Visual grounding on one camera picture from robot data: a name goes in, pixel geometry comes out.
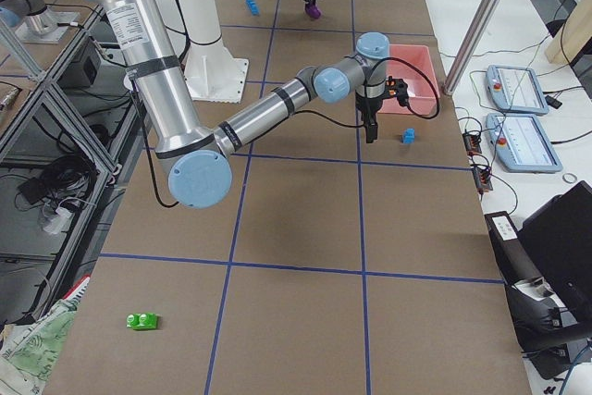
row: pink tray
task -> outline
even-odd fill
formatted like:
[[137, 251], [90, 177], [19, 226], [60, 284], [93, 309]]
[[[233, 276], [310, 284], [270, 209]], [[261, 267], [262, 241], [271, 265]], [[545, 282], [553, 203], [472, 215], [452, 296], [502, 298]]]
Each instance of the pink tray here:
[[[436, 81], [436, 74], [432, 66], [432, 60], [429, 57], [429, 49], [423, 45], [399, 45], [392, 44], [390, 46], [390, 55], [398, 57], [406, 62], [409, 62], [414, 67], [422, 70], [427, 77], [432, 81], [438, 92], [438, 82]], [[436, 104], [436, 99], [432, 93], [431, 88], [426, 80], [411, 68], [402, 64], [389, 60], [387, 65], [387, 76], [392, 76], [395, 79], [403, 79], [408, 85], [409, 105], [413, 111], [420, 115], [429, 115]], [[396, 113], [400, 115], [410, 115], [411, 112], [399, 105], [397, 99], [388, 99], [384, 101], [382, 108], [378, 113]]]

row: blue tape line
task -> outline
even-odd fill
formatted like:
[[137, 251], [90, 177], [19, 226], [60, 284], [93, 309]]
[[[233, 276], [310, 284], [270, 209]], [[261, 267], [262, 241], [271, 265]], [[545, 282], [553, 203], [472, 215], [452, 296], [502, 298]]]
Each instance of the blue tape line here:
[[[356, 115], [356, 122], [359, 122], [359, 118]], [[401, 167], [401, 168], [424, 168], [432, 170], [451, 170], [451, 171], [471, 171], [469, 167], [449, 167], [449, 166], [429, 166], [421, 164], [400, 164], [396, 162], [378, 162], [378, 161], [353, 161], [347, 159], [324, 159], [321, 157], [298, 157], [298, 156], [283, 156], [280, 154], [243, 154], [235, 153], [235, 156], [250, 156], [261, 159], [279, 159], [285, 161], [304, 161], [304, 162], [327, 162], [332, 164], [358, 164], [363, 166], [379, 166], [379, 167]]]
[[220, 307], [218, 309], [218, 318], [216, 320], [216, 331], [214, 334], [214, 342], [212, 344], [212, 351], [210, 353], [210, 364], [207, 369], [207, 379], [205, 380], [205, 388], [203, 390], [204, 395], [208, 395], [210, 392], [210, 386], [212, 384], [212, 375], [214, 373], [214, 364], [216, 362], [216, 352], [218, 339], [220, 337], [220, 329], [222, 328], [222, 318], [224, 317], [224, 309], [226, 306], [226, 298], [228, 295], [228, 284], [230, 282], [230, 271], [232, 270], [232, 259], [234, 258], [234, 251], [237, 245], [237, 238], [239, 237], [239, 227], [241, 226], [241, 215], [242, 207], [244, 205], [244, 196], [247, 190], [247, 180], [249, 179], [249, 171], [251, 167], [251, 159], [247, 159], [247, 165], [244, 169], [244, 177], [242, 179], [242, 189], [240, 191], [239, 208], [237, 209], [237, 218], [234, 224], [234, 231], [232, 233], [232, 244], [230, 246], [230, 254], [228, 256], [228, 265], [226, 269], [226, 275], [224, 277], [224, 287], [222, 289], [222, 298], [220, 299]]
[[349, 270], [347, 268], [329, 268], [329, 267], [310, 267], [299, 265], [282, 265], [282, 264], [263, 264], [263, 263], [249, 263], [249, 262], [229, 262], [217, 259], [201, 259], [201, 258], [184, 258], [172, 256], [156, 256], [150, 254], [133, 254], [133, 253], [100, 253], [102, 258], [116, 258], [116, 259], [131, 259], [140, 261], [157, 261], [163, 263], [190, 263], [202, 265], [231, 265], [233, 267], [244, 268], [268, 268], [274, 270], [291, 270], [296, 272], [315, 272], [315, 273], [331, 273], [337, 275], [366, 275], [368, 277], [382, 277], [382, 278], [400, 278], [400, 279], [420, 279], [429, 281], [452, 281], [452, 282], [470, 282], [475, 284], [503, 284], [502, 279], [492, 278], [467, 278], [467, 277], [445, 277], [440, 275], [420, 275], [415, 273], [394, 273], [394, 272], [377, 272], [366, 270]]
[[[274, 15], [274, 23], [273, 23], [274, 27], [276, 26], [276, 22], [278, 20], [278, 7], [279, 7], [279, 0], [276, 1], [276, 12]], [[263, 91], [265, 89], [265, 78], [267, 76], [267, 69], [269, 67], [269, 56], [271, 54], [271, 47], [273, 44], [273, 39], [274, 39], [274, 30], [272, 29], [271, 35], [269, 36], [269, 47], [267, 48], [267, 58], [265, 61], [265, 69], [264, 69], [264, 77], [263, 77], [264, 82], [261, 84], [260, 95], [263, 95]], [[209, 395], [210, 387], [212, 384], [212, 375], [214, 373], [214, 365], [216, 362], [217, 343], [218, 343], [218, 339], [220, 336], [220, 329], [222, 326], [222, 318], [224, 317], [224, 308], [226, 305], [226, 298], [227, 298], [227, 294], [228, 294], [228, 283], [230, 282], [230, 271], [232, 270], [232, 260], [234, 258], [234, 251], [236, 248], [237, 238], [239, 236], [239, 227], [241, 226], [242, 207], [244, 205], [244, 196], [247, 191], [247, 182], [249, 179], [249, 171], [251, 168], [251, 154], [252, 153], [253, 153], [253, 144], [251, 144], [251, 146], [249, 147], [249, 157], [247, 158], [247, 166], [246, 166], [245, 172], [244, 172], [244, 179], [242, 182], [242, 190], [240, 191], [241, 198], [239, 200], [239, 209], [237, 211], [237, 219], [236, 219], [236, 223], [234, 226], [234, 233], [232, 235], [232, 246], [230, 247], [230, 256], [228, 259], [230, 264], [228, 264], [227, 273], [226, 273], [226, 276], [224, 279], [224, 289], [222, 290], [222, 299], [220, 301], [220, 308], [218, 311], [218, 319], [216, 321], [216, 332], [214, 335], [214, 343], [212, 344], [212, 352], [210, 354], [210, 364], [208, 366], [207, 379], [205, 380], [205, 388], [203, 390], [204, 395]]]
[[371, 277], [403, 278], [403, 279], [422, 279], [429, 281], [452, 281], [452, 282], [474, 282], [476, 284], [503, 284], [502, 279], [490, 278], [464, 278], [464, 277], [442, 277], [438, 275], [415, 275], [409, 273], [389, 273], [389, 272], [366, 272]]
[[[354, 0], [351, 0], [351, 45], [355, 51], [355, 15], [353, 14]], [[360, 124], [358, 111], [354, 110], [355, 123]], [[372, 365], [370, 361], [370, 326], [368, 320], [368, 284], [366, 279], [366, 247], [364, 230], [364, 186], [362, 181], [362, 145], [360, 129], [355, 131], [356, 164], [358, 168], [358, 206], [360, 211], [360, 255], [362, 263], [362, 305], [364, 318], [364, 359], [366, 372], [366, 395], [372, 395]]]
[[318, 272], [318, 273], [333, 273], [337, 275], [357, 275], [361, 276], [362, 272], [359, 270], [348, 270], [346, 268], [324, 268], [324, 267], [307, 267], [299, 265], [277, 265], [277, 264], [258, 264], [258, 263], [232, 263], [236, 267], [249, 268], [268, 268], [273, 270], [290, 270], [296, 272]]
[[[306, 31], [306, 32], [351, 32], [347, 30], [307, 30], [305, 28], [290, 28], [290, 27], [262, 27], [256, 25], [233, 25], [233, 24], [226, 24], [220, 25], [220, 28], [244, 28], [244, 29], [252, 29], [252, 30], [278, 30], [278, 31]], [[434, 34], [425, 34], [421, 32], [385, 32], [382, 31], [382, 34], [387, 34], [389, 36], [413, 36], [413, 37], [436, 37]]]
[[198, 259], [198, 258], [175, 258], [170, 256], [153, 256], [149, 254], [130, 254], [130, 253], [100, 253], [102, 258], [118, 259], [142, 259], [144, 261], [162, 261], [169, 263], [195, 263], [206, 265], [228, 265], [228, 261], [218, 261], [216, 259]]

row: green lego brick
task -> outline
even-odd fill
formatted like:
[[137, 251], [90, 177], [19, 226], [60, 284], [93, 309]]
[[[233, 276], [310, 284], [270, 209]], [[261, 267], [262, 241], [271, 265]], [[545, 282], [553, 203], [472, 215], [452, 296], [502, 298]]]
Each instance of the green lego brick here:
[[128, 328], [132, 330], [154, 330], [158, 328], [158, 315], [152, 313], [128, 315]]

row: purple object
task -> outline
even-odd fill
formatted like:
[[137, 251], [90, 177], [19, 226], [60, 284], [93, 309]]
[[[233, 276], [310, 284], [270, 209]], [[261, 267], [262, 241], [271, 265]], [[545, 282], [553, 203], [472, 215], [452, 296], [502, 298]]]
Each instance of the purple object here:
[[318, 19], [321, 17], [321, 10], [318, 9], [315, 4], [306, 4], [304, 6], [304, 12], [311, 19]]

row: white desk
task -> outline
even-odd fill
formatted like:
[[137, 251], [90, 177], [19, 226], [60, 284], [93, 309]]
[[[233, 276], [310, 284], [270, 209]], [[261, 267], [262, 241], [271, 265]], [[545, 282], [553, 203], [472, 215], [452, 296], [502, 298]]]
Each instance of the white desk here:
[[[481, 0], [426, 1], [438, 38], [442, 62], [448, 72], [454, 59], [444, 55], [456, 55]], [[547, 35], [545, 24], [541, 21], [530, 0], [501, 0], [475, 53], [481, 55], [491, 50], [521, 50], [526, 46], [541, 42]], [[454, 92], [453, 98], [456, 106], [465, 108], [470, 116], [477, 118], [485, 127], [485, 116], [491, 110], [479, 105], [469, 73], [473, 70], [485, 70], [492, 64], [529, 66], [537, 74], [547, 73], [560, 67], [560, 65], [550, 64], [545, 58], [544, 52], [550, 41], [551, 38], [548, 37], [540, 45], [540, 48], [530, 48], [521, 53], [497, 53], [473, 57]], [[473, 77], [482, 104], [493, 106], [486, 93], [485, 73], [477, 72], [473, 74]], [[580, 85], [569, 67], [542, 76], [539, 81], [543, 91], [554, 91]], [[565, 92], [561, 95], [560, 100], [563, 102], [563, 106], [559, 110], [551, 108], [548, 115], [540, 118], [545, 132], [552, 141], [571, 139], [592, 129], [592, 103], [590, 103], [586, 92], [583, 90]], [[457, 115], [464, 117], [466, 112], [458, 109]], [[461, 121], [462, 129], [464, 129], [466, 122], [466, 120]], [[478, 130], [476, 124], [470, 121], [468, 128]], [[481, 146], [484, 155], [491, 160], [493, 151], [489, 144], [482, 143]], [[504, 171], [498, 160], [495, 161], [493, 173], [508, 181], [518, 194], [518, 207], [512, 214], [512, 220], [518, 228], [522, 226], [525, 218], [529, 217], [552, 196], [564, 193], [573, 186], [563, 180], [563, 173], [573, 173], [578, 180], [583, 179], [592, 183], [592, 158], [589, 156], [591, 148], [592, 136], [577, 142], [555, 145], [555, 150], [563, 163], [563, 171], [555, 174], [508, 173]], [[483, 197], [483, 212], [511, 211], [514, 206], [514, 197], [510, 189], [496, 179], [493, 179], [493, 186], [494, 191], [486, 193]], [[525, 362], [525, 365], [533, 394], [542, 393], [542, 390], [547, 386], [557, 386], [557, 393], [559, 392], [561, 383], [544, 381], [529, 362]], [[580, 364], [573, 371], [564, 395], [589, 394], [590, 388], [592, 388], [592, 365]]]

